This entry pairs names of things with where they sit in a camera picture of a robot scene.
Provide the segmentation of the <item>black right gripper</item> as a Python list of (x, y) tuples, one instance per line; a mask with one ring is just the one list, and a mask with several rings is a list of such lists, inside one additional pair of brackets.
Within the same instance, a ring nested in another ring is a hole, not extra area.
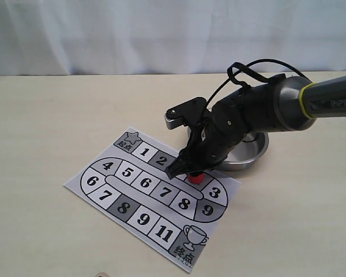
[(191, 129), (187, 146), (166, 167), (166, 175), (212, 170), (222, 164), (242, 141), (242, 123), (224, 115), (212, 115), (203, 125)]

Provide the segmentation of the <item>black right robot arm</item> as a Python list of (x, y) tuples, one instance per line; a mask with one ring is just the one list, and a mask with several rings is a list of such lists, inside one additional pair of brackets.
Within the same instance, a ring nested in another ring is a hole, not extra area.
[(167, 110), (168, 129), (187, 126), (187, 145), (165, 169), (169, 179), (217, 169), (249, 133), (306, 130), (318, 118), (346, 117), (346, 76), (313, 83), (277, 74), (262, 85), (243, 84), (213, 105), (196, 97)]

